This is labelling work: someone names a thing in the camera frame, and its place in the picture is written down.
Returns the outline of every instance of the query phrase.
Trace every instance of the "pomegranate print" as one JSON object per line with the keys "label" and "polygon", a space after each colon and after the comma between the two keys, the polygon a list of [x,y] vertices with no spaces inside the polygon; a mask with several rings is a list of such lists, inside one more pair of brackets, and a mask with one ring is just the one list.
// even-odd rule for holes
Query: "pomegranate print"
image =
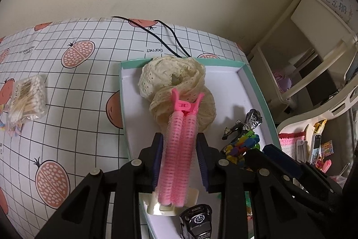
{"label": "pomegranate print", "polygon": [[34,161],[39,168],[35,176],[37,192],[48,206],[57,209],[69,195],[68,175],[58,162],[46,160],[40,165],[39,160]]}
{"label": "pomegranate print", "polygon": [[70,43],[62,56],[61,62],[63,67],[74,68],[86,61],[94,52],[94,43],[92,41],[79,41]]}
{"label": "pomegranate print", "polygon": [[2,51],[0,53],[0,63],[4,61],[4,59],[6,58],[6,56],[8,55],[10,49],[5,49],[4,51]]}
{"label": "pomegranate print", "polygon": [[15,79],[5,80],[5,84],[0,89],[0,105],[6,105],[13,94]]}
{"label": "pomegranate print", "polygon": [[117,128],[123,129],[122,112],[119,91],[114,93],[107,101],[106,104],[107,117]]}
{"label": "pomegranate print", "polygon": [[34,27],[34,30],[35,30],[35,32],[37,32],[37,31],[39,31],[39,30],[41,30],[41,29],[47,27],[47,26],[48,26],[49,24],[51,24],[51,23],[52,23],[52,22],[36,25],[36,26]]}
{"label": "pomegranate print", "polygon": [[4,211],[5,215],[9,213],[8,202],[6,201],[5,195],[0,187],[0,208]]}
{"label": "pomegranate print", "polygon": [[[142,27],[149,28],[150,30],[153,29],[153,26],[158,24],[156,21],[147,21],[146,19],[137,19],[137,18],[130,18],[131,21],[141,25]],[[133,27],[138,27],[135,23],[128,22]]]}
{"label": "pomegranate print", "polygon": [[198,56],[198,58],[220,59],[218,56],[216,56],[216,55],[214,55],[214,54],[210,54],[210,53],[200,54],[200,55]]}

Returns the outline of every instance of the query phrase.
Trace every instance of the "black cable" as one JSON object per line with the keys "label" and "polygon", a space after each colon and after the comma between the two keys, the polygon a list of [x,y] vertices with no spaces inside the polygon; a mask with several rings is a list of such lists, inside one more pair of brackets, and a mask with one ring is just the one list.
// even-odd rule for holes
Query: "black cable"
{"label": "black cable", "polygon": [[154,21],[155,21],[155,22],[160,22],[162,25],[164,25],[165,27],[167,27],[167,28],[171,31],[171,33],[173,34],[173,36],[174,36],[175,40],[177,41],[179,47],[183,50],[183,52],[184,52],[185,54],[187,54],[188,57],[191,57],[191,56],[189,55],[189,53],[183,48],[183,46],[181,45],[181,43],[179,42],[179,40],[178,40],[178,38],[177,38],[177,35],[174,33],[174,31],[172,30],[171,27],[169,27],[166,23],[162,22],[162,21],[159,20],[159,19],[155,19]]}
{"label": "black cable", "polygon": [[135,24],[136,26],[142,28],[143,30],[145,30],[147,33],[153,35],[154,37],[156,37],[170,52],[172,52],[176,57],[179,57],[179,58],[182,58],[182,56],[178,55],[176,52],[174,52],[166,43],[164,43],[164,41],[159,38],[156,34],[154,34],[153,32],[149,31],[148,29],[146,29],[145,27],[139,25],[138,23],[132,21],[131,19],[129,18],[124,18],[124,17],[119,17],[119,16],[113,16],[112,18],[121,18],[121,19],[124,19],[126,20],[128,23],[132,23],[132,24]]}

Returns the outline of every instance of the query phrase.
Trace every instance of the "cream lace fabric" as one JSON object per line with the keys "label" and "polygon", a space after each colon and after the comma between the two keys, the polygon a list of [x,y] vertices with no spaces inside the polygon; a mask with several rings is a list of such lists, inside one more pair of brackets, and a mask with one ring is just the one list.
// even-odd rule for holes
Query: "cream lace fabric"
{"label": "cream lace fabric", "polygon": [[173,56],[157,57],[146,64],[139,79],[140,95],[151,102],[149,111],[166,132],[168,120],[173,113],[171,89],[176,87],[179,98],[194,102],[200,92],[205,96],[198,112],[198,130],[203,132],[215,119],[214,97],[204,86],[205,67],[194,58]]}

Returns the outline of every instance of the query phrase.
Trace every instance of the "pink hair roller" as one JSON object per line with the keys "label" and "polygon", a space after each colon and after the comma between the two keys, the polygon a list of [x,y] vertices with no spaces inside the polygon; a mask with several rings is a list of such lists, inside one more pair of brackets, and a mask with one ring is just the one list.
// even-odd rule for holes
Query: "pink hair roller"
{"label": "pink hair roller", "polygon": [[157,193],[160,204],[183,207],[187,199],[190,165],[197,134],[196,115],[204,93],[199,94],[195,103],[190,103],[179,100],[176,88],[171,92],[174,112],[168,122]]}

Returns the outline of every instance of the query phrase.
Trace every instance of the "tablecloth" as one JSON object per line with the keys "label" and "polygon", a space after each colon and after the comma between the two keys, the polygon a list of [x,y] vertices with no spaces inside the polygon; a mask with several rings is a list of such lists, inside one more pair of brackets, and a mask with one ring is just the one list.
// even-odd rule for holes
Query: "tablecloth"
{"label": "tablecloth", "polygon": [[[173,34],[156,21],[136,20],[180,56]],[[199,58],[223,58],[248,64],[237,44],[177,25],[178,40]],[[142,28],[119,18],[82,18],[48,22],[0,39],[0,126],[15,81],[40,74],[47,89],[48,114],[24,124],[19,136],[0,131],[0,205],[23,238],[31,239],[89,171],[104,172],[128,162],[119,104],[121,61],[171,55]],[[38,172],[62,170],[54,197],[40,188]],[[106,237],[110,238],[111,198]],[[141,220],[142,236],[149,238]]]}

